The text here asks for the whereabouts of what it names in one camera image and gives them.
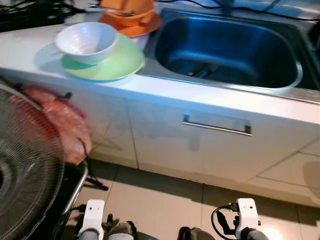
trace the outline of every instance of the orange plate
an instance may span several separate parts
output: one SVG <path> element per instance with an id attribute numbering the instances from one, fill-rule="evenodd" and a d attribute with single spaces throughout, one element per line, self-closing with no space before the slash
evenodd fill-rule
<path id="1" fill-rule="evenodd" d="M 113 26 L 119 33 L 127 35 L 128 37 L 137 37 L 151 33 L 160 28 L 162 25 L 162 19 L 156 13 L 153 14 L 153 17 L 149 22 L 140 22 L 140 24 L 137 26 L 123 26 L 117 23 L 112 17 L 108 16 L 107 14 L 104 14 L 99 19 L 99 22 Z"/>
<path id="2" fill-rule="evenodd" d="M 101 6 L 126 12 L 146 13 L 155 8 L 153 0 L 101 0 Z"/>

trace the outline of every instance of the green plate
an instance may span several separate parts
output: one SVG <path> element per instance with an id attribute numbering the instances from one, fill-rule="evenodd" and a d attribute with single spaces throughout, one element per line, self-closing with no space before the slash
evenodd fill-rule
<path id="1" fill-rule="evenodd" d="M 114 51 L 97 65 L 83 64 L 67 56 L 61 61 L 71 75 L 93 81 L 114 81 L 139 71 L 145 64 L 145 56 L 135 42 L 119 33 Z"/>

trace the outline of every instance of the white cabinet door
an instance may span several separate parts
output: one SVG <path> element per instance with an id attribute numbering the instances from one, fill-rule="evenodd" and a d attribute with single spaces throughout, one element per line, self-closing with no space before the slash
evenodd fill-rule
<path id="1" fill-rule="evenodd" d="M 42 86 L 61 96 L 71 92 L 70 103 L 88 117 L 93 141 L 90 157 L 132 168 L 137 167 L 127 103 L 124 98 L 26 79 L 14 79 L 14 82 L 26 86 Z"/>
<path id="2" fill-rule="evenodd" d="M 263 121 L 261 116 L 255 118 L 239 111 L 233 117 L 232 109 L 219 114 L 192 109 L 143 101 L 129 103 L 140 169 L 237 189 L 237 184 L 255 177 L 317 136 L 314 129 L 299 128 L 301 123 L 285 119 L 266 117 Z M 190 116 L 189 121 L 212 129 L 183 124 L 185 114 Z M 251 128 L 252 136 L 214 130 L 222 127 L 244 131 L 245 126 Z"/>

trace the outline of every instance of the faucet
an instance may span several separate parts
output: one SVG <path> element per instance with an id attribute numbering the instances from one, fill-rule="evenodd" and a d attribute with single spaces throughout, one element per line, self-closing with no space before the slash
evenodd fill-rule
<path id="1" fill-rule="evenodd" d="M 222 14 L 225 16 L 230 16 L 234 3 L 235 3 L 235 0 L 220 0 L 220 5 L 222 7 Z"/>

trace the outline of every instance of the black cable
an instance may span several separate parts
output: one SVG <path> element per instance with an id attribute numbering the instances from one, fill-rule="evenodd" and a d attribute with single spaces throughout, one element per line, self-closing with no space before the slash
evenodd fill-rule
<path id="1" fill-rule="evenodd" d="M 22 5 L 22 4 L 32 3 L 32 2 L 34 2 L 34 1 L 35 1 L 35 0 L 24 0 L 24 1 L 20 1 L 20 2 L 18 2 L 18 3 L 16 3 L 16 4 L 14 4 L 14 5 L 11 5 L 10 7 L 15 8 L 15 7 L 18 7 L 18 6 Z"/>
<path id="2" fill-rule="evenodd" d="M 273 9 L 278 3 L 280 3 L 282 0 L 274 0 L 269 6 L 267 6 L 262 11 L 268 12 L 270 9 Z"/>
<path id="3" fill-rule="evenodd" d="M 67 220 L 66 218 L 69 217 L 69 214 L 73 211 L 73 210 L 79 210 L 80 209 L 80 206 L 78 207 L 73 207 L 73 208 L 70 208 L 68 211 L 66 211 L 64 214 L 62 214 L 58 221 L 56 222 L 55 226 L 54 226 L 54 229 L 52 231 L 52 234 L 50 235 L 50 238 L 49 240 L 55 240 L 60 229 L 61 229 L 61 226 L 65 223 L 65 221 Z"/>
<path id="4" fill-rule="evenodd" d="M 96 175 L 93 173 L 92 167 L 91 167 L 91 159 L 87 157 L 86 163 L 87 163 L 87 167 L 88 167 L 89 177 L 87 177 L 85 180 L 89 183 L 92 183 L 93 185 L 96 185 L 98 188 L 100 188 L 103 191 L 108 191 L 109 188 L 107 186 L 105 186 L 102 182 L 100 182 L 98 180 L 98 178 L 96 177 Z"/>
<path id="5" fill-rule="evenodd" d="M 293 19 L 293 20 L 300 20 L 300 21 L 310 21 L 310 22 L 314 22 L 314 21 L 319 22 L 320 21 L 319 18 L 314 18 L 314 19 L 300 18 L 300 17 L 288 16 L 288 15 L 283 15 L 283 14 L 269 12 L 269 11 L 256 10 L 256 9 L 246 7 L 246 6 L 237 6 L 237 7 L 233 7 L 232 9 L 253 12 L 253 13 L 258 13 L 258 14 L 268 14 L 268 15 L 273 15 L 273 16 L 282 17 L 282 18 L 286 18 L 286 19 Z"/>
<path id="6" fill-rule="evenodd" d="M 205 9 L 220 9 L 220 8 L 222 8 L 221 5 L 220 6 L 205 6 L 205 5 L 202 5 L 202 4 L 200 4 L 196 1 L 193 1 L 193 0 L 156 0 L 156 2 L 159 2 L 159 3 L 172 3 L 172 2 L 177 2 L 177 1 L 191 2 L 191 3 L 194 3 L 196 5 L 203 7 Z M 295 16 L 288 16 L 288 15 L 283 15 L 283 14 L 279 14 L 279 13 L 269 12 L 269 11 L 265 11 L 265 10 L 257 10 L 257 9 L 253 9 L 253 8 L 246 7 L 246 6 L 236 6 L 236 7 L 233 7 L 232 9 L 253 12 L 253 13 L 257 13 L 257 14 L 268 14 L 268 15 L 273 15 L 273 16 L 282 17 L 282 18 L 286 18 L 286 19 L 292 19 L 292 20 L 299 20 L 299 21 L 309 21 L 309 22 L 315 22 L 315 21 L 319 22 L 320 21 L 319 18 L 314 18 L 314 19 L 300 18 L 300 17 L 295 17 Z"/>
<path id="7" fill-rule="evenodd" d="M 220 9 L 222 8 L 222 5 L 220 2 L 218 2 L 217 0 L 213 0 L 216 4 L 218 4 L 218 6 L 206 6 L 203 5 L 197 1 L 193 1 L 193 0 L 155 0 L 158 3 L 172 3 L 172 2 L 177 2 L 177 1 L 185 1 L 185 2 L 190 2 L 196 5 L 199 5 L 200 7 L 203 7 L 205 9 Z"/>
<path id="8" fill-rule="evenodd" d="M 228 238 L 228 237 L 222 235 L 222 234 L 218 231 L 218 229 L 217 229 L 217 227 L 216 227 L 216 225 L 215 225 L 214 216 L 215 216 L 215 214 L 216 214 L 219 210 L 221 210 L 221 209 L 229 209 L 229 210 L 231 210 L 231 209 L 232 209 L 232 206 L 231 206 L 231 205 L 220 206 L 220 207 L 216 208 L 216 209 L 211 213 L 211 224 L 212 224 L 212 227 L 213 227 L 213 229 L 216 231 L 216 233 L 217 233 L 221 238 L 223 238 L 223 239 L 225 239 L 225 240 L 234 240 L 234 239 L 232 239 L 232 238 Z"/>

